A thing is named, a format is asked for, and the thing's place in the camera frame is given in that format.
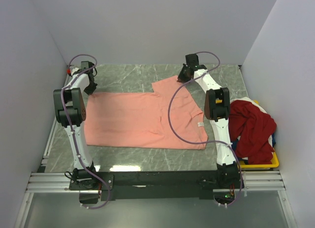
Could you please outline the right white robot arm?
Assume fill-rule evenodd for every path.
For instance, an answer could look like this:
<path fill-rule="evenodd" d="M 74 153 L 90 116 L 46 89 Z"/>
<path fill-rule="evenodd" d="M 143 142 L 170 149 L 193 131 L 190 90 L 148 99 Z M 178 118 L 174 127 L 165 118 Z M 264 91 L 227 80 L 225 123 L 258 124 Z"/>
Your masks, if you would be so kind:
<path fill-rule="evenodd" d="M 180 88 L 196 82 L 205 92 L 204 115 L 210 121 L 217 149 L 217 176 L 216 183 L 221 188 L 236 184 L 241 178 L 241 166 L 232 149 L 228 123 L 230 114 L 230 94 L 227 87 L 222 87 L 210 75 L 210 71 L 217 69 L 221 62 L 207 69 L 199 63 L 199 52 L 185 56 L 186 63 L 178 75 L 182 83 Z"/>

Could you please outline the yellow plastic bin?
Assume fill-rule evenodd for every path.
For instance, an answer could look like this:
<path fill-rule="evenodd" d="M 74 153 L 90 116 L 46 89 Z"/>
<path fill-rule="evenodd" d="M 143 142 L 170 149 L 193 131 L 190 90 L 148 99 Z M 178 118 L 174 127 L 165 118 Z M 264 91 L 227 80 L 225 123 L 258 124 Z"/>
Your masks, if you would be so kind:
<path fill-rule="evenodd" d="M 274 153 L 273 153 L 273 158 L 272 158 L 270 164 L 248 164 L 248 159 L 247 159 L 247 158 L 243 158 L 243 159 L 242 159 L 242 158 L 239 158 L 239 157 L 237 157 L 237 158 L 246 161 L 247 165 L 244 166 L 245 168 L 255 168 L 255 167 L 263 168 L 264 166 L 266 166 L 266 167 L 277 167 L 277 166 L 279 165 L 279 162 L 278 162 L 277 159 L 274 159 L 275 156 L 276 156 L 276 155 L 275 155 L 275 152 L 274 152 Z"/>

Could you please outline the blue t shirt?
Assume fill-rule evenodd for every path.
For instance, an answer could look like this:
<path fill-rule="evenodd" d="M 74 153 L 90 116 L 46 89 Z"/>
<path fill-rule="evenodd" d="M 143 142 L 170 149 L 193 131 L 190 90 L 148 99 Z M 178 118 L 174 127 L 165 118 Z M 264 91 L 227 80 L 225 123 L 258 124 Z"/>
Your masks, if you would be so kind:
<path fill-rule="evenodd" d="M 236 147 L 237 147 L 237 144 L 238 144 L 240 138 L 241 138 L 241 137 L 238 136 L 235 141 L 231 142 L 231 147 L 232 147 L 232 149 L 233 149 L 234 151 L 236 150 Z M 276 140 L 275 140 L 275 134 L 274 134 L 274 133 L 269 137 L 268 142 L 269 142 L 269 144 L 270 144 L 273 148 L 275 147 L 275 145 L 276 145 Z"/>

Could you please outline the pink t shirt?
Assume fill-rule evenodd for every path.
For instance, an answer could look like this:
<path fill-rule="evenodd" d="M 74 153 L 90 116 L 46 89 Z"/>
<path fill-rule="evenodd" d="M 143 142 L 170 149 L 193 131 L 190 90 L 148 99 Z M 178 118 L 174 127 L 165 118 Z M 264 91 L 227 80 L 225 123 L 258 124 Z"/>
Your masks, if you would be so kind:
<path fill-rule="evenodd" d="M 89 96 L 84 125 L 92 146 L 205 149 L 204 113 L 189 91 L 169 77 L 151 93 L 99 92 Z"/>

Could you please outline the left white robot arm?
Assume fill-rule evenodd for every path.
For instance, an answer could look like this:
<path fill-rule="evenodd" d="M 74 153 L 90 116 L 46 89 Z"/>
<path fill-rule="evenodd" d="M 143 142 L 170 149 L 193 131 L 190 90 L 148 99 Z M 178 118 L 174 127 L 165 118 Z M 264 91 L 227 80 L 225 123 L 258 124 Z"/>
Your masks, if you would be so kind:
<path fill-rule="evenodd" d="M 68 71 L 70 82 L 63 88 L 53 91 L 55 115 L 58 123 L 67 133 L 74 160 L 72 172 L 64 175 L 70 179 L 70 189 L 93 190 L 98 187 L 98 176 L 89 154 L 84 121 L 87 113 L 82 93 L 92 94 L 96 89 L 94 64 L 82 61 L 80 68 Z"/>

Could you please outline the red t shirt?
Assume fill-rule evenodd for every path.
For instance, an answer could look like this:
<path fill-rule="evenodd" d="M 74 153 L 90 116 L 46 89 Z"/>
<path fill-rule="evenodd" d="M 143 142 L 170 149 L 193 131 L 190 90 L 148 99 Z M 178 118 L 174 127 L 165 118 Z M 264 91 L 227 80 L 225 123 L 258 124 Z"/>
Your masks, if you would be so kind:
<path fill-rule="evenodd" d="M 270 164 L 274 148 L 269 138 L 277 124 L 255 102 L 237 99 L 230 104 L 229 134 L 236 142 L 235 154 L 247 158 L 248 164 Z"/>

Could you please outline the black base beam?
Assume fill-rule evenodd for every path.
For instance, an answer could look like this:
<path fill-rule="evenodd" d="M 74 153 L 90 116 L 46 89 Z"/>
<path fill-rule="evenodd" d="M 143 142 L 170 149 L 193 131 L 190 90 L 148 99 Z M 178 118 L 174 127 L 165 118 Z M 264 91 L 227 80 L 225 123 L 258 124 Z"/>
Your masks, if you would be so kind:
<path fill-rule="evenodd" d="M 217 190 L 234 190 L 244 187 L 243 180 L 229 187 L 219 186 L 217 170 L 193 171 L 130 171 L 98 172 L 98 187 L 80 192 L 82 204 L 120 199 L 193 198 L 214 199 Z"/>

